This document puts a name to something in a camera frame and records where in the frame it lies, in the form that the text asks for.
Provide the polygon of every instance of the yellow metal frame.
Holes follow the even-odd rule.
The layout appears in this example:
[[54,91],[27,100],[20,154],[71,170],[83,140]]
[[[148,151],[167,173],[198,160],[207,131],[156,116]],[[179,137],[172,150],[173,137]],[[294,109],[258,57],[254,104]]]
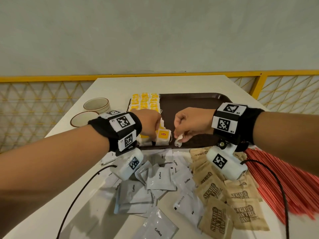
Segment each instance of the yellow metal frame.
[[0,82],[50,82],[50,81],[82,81],[98,78],[119,77],[154,77],[154,76],[211,76],[225,75],[233,77],[253,77],[255,82],[250,95],[257,99],[268,76],[314,76],[319,70],[269,70],[269,71],[234,71],[234,72],[184,72],[184,73],[157,73],[157,74],[118,74],[118,75],[74,75],[74,76],[0,76]]

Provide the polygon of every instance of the person's right arm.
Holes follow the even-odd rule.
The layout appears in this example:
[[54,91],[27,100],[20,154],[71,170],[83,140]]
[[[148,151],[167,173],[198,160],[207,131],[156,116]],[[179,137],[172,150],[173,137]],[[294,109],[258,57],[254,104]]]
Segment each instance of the person's right arm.
[[[196,134],[212,134],[214,111],[189,107],[178,112],[175,138],[185,133],[182,142],[186,142]],[[262,112],[255,122],[253,142],[285,162],[319,175],[319,116]]]

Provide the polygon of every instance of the tray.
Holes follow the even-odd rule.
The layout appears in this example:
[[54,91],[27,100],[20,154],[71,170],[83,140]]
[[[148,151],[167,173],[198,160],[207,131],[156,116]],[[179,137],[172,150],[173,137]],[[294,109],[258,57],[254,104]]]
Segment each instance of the tray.
[[[166,129],[172,131],[173,140],[169,145],[155,146],[138,146],[141,150],[149,149],[164,149],[164,148],[178,148],[174,145],[174,119],[175,114],[187,107],[197,107],[205,109],[216,109],[223,102],[231,102],[231,100],[220,93],[182,93],[182,94],[160,94],[159,100],[160,108],[163,110],[161,115],[164,120]],[[203,148],[214,146],[218,142],[218,138],[210,134],[200,134],[192,137],[188,142],[182,144],[180,148]]]

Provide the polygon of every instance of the white tabletop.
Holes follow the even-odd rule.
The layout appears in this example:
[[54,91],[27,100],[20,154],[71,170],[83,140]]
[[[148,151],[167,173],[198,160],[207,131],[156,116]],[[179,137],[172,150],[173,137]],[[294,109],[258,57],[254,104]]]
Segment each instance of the white tabletop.
[[[230,81],[226,76],[171,76],[100,78],[84,93],[66,115],[51,130],[48,136],[72,129],[70,119],[84,111],[83,104],[95,97],[106,97],[112,109],[126,110],[130,96],[134,93],[200,93],[217,92],[228,96],[233,102],[263,108],[258,101]],[[95,165],[65,191],[30,215],[14,228],[6,239],[54,239],[63,217],[78,192],[90,177],[100,169]],[[94,178],[74,204],[65,222],[61,238],[70,239],[120,239],[131,238],[145,218],[135,215],[114,215],[114,201],[95,194],[101,186],[101,177]],[[179,228],[174,239],[210,238],[199,235],[193,226],[173,209],[178,192],[167,193],[159,202],[159,208]],[[269,232],[234,230],[232,238],[285,238],[285,229],[273,211],[261,203]],[[308,217],[290,214],[291,238],[316,238],[319,233],[318,221]]]

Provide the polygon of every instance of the black cable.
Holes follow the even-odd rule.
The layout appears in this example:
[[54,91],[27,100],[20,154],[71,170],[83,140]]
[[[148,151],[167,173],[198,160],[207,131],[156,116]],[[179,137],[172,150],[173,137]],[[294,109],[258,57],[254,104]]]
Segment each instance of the black cable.
[[100,174],[101,171],[103,171],[104,169],[107,169],[107,168],[109,168],[109,167],[114,167],[114,168],[116,168],[117,166],[116,166],[116,165],[109,165],[109,166],[106,166],[106,167],[100,169],[99,171],[97,171],[97,172],[89,179],[88,182],[86,182],[85,186],[80,190],[80,192],[79,192],[78,195],[75,197],[74,201],[73,201],[72,204],[70,205],[68,211],[66,212],[66,214],[65,214],[65,216],[64,216],[64,218],[63,218],[63,221],[62,221],[62,224],[61,224],[61,226],[60,226],[60,229],[59,229],[59,232],[58,232],[58,236],[56,237],[56,239],[59,239],[59,238],[60,238],[60,234],[61,234],[61,231],[62,231],[62,227],[63,227],[63,225],[64,225],[64,222],[65,222],[65,220],[66,220],[66,217],[68,216],[68,214],[69,214],[69,212],[70,212],[72,206],[74,205],[75,201],[78,199],[78,197],[80,196],[80,194],[82,193],[82,191],[85,189],[85,187],[91,182],[91,180],[92,180],[95,176],[97,176],[98,174]]
[[268,171],[275,177],[275,179],[277,180],[277,183],[279,185],[279,188],[281,190],[281,194],[282,194],[282,198],[284,200],[284,207],[285,207],[285,221],[286,221],[286,239],[289,239],[289,217],[288,217],[288,203],[287,203],[287,199],[286,199],[286,195],[284,192],[284,188],[281,185],[280,180],[278,179],[277,175],[264,163],[258,161],[258,160],[254,160],[254,159],[246,159],[244,161],[242,161],[240,164],[245,164],[247,162],[256,162],[261,164],[262,166],[264,166],[266,169],[268,169]]

